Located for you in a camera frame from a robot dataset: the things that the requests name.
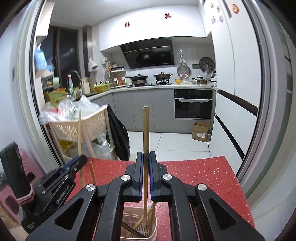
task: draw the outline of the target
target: kitchen countertop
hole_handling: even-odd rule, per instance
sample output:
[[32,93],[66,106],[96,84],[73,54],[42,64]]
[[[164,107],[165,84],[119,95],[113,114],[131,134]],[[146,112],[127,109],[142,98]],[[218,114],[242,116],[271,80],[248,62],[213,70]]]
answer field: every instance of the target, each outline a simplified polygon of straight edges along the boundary
[[[92,160],[97,185],[108,184],[117,176],[125,173],[127,165],[131,161]],[[168,173],[182,180],[184,183],[197,185],[204,183],[220,196],[251,226],[255,227],[247,200],[241,186],[224,156],[190,160],[190,161],[166,161],[160,162],[167,167]],[[89,165],[83,167],[86,183],[92,183]],[[70,197],[73,197],[81,189],[79,172],[76,173],[77,183]],[[150,191],[148,191],[148,205],[152,203]],[[140,203],[125,203],[126,206],[143,207]],[[170,220],[167,203],[157,203],[155,209],[157,217],[157,241],[170,241]]]
[[163,89],[163,88],[173,88],[173,89],[213,89],[213,90],[218,90],[217,87],[213,86],[213,85],[197,85],[197,84],[192,84],[192,83],[188,83],[188,84],[172,83],[171,85],[145,85],[145,86],[131,87],[131,88],[128,88],[127,86],[125,86],[125,87],[110,89],[109,91],[92,95],[90,97],[87,97],[87,99],[93,100],[93,99],[97,99],[99,97],[103,97],[105,95],[108,95],[110,93],[116,93],[116,92],[134,91],[134,90],[146,90],[146,89]]

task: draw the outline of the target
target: black plastic bag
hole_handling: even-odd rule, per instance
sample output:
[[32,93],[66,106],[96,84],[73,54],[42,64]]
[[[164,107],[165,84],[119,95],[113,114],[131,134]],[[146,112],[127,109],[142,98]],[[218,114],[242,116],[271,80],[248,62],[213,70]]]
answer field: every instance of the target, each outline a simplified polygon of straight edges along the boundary
[[115,153],[120,160],[128,161],[131,152],[128,131],[126,127],[117,119],[110,105],[108,105],[107,111],[115,145]]

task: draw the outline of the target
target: dish soap bottle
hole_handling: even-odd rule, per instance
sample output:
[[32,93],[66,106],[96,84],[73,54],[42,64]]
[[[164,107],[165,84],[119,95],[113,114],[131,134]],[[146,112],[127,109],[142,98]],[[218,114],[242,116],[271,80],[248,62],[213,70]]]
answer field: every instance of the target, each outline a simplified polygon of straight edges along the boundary
[[73,87],[73,81],[72,81],[70,74],[68,75],[68,81],[69,81],[69,83],[68,83],[69,95],[73,96],[74,95],[74,87]]

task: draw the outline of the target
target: black range hood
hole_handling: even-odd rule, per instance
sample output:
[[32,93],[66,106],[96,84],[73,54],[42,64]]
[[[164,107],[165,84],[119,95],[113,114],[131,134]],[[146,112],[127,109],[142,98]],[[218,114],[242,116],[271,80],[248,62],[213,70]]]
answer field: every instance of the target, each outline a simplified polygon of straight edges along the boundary
[[130,69],[175,65],[172,38],[147,39],[120,45]]

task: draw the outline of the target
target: cardboard box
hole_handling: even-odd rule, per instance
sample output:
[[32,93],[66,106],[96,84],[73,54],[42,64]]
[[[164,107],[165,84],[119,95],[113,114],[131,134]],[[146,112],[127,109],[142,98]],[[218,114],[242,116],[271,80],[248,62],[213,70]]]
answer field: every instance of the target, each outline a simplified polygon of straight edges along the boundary
[[211,124],[207,122],[195,122],[192,130],[192,139],[207,142],[210,125]]

